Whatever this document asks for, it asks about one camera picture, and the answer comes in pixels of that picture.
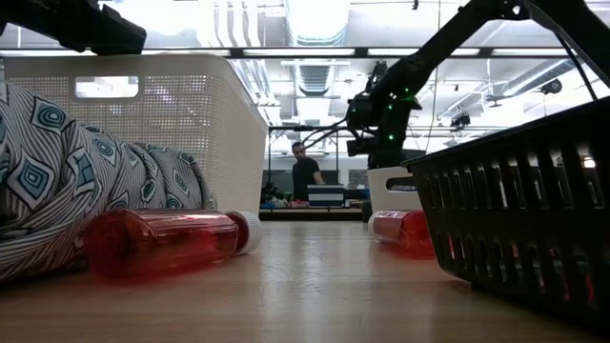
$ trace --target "patterned fabric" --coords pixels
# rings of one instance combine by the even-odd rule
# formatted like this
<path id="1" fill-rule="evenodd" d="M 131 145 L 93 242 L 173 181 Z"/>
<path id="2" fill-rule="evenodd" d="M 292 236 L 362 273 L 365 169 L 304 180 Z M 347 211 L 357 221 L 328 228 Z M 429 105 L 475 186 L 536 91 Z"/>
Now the patterned fabric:
<path id="1" fill-rule="evenodd" d="M 0 282 L 78 261 L 82 231 L 113 209 L 206 209 L 192 156 L 118 141 L 0 81 Z"/>

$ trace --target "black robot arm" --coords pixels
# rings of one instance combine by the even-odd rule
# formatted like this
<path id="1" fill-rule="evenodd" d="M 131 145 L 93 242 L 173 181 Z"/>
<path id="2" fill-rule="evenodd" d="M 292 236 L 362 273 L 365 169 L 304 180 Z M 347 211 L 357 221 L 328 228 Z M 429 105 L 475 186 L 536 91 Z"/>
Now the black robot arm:
<path id="1" fill-rule="evenodd" d="M 595 42 L 610 42 L 610 30 L 583 0 L 472 0 L 421 49 L 389 68 L 370 92 L 365 91 L 350 102 L 346 114 L 348 129 L 364 130 L 373 136 L 357 136 L 348 142 L 349 155 L 369 154 L 370 169 L 399 165 L 410 112 L 416 108 L 415 95 L 426 85 L 433 70 L 488 21 L 530 18 L 565 37 L 606 82 L 610 54 L 607 44 L 599 47 Z M 596 33 L 595 38 L 587 34 L 582 23 L 586 23 L 589 32 Z"/>
<path id="2" fill-rule="evenodd" d="M 1 0 L 0 35 L 7 23 L 36 31 L 71 50 L 139 54 L 147 33 L 97 0 Z"/>

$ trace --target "wooden table surface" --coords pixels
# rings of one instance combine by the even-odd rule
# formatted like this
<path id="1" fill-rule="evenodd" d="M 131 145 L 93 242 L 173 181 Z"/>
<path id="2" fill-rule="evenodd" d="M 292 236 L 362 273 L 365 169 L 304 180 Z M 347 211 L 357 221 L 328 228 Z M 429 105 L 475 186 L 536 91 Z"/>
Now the wooden table surface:
<path id="1" fill-rule="evenodd" d="M 596 342 L 372 243 L 361 223 L 263 223 L 257 253 L 146 286 L 87 273 L 0 289 L 0 342 Z"/>

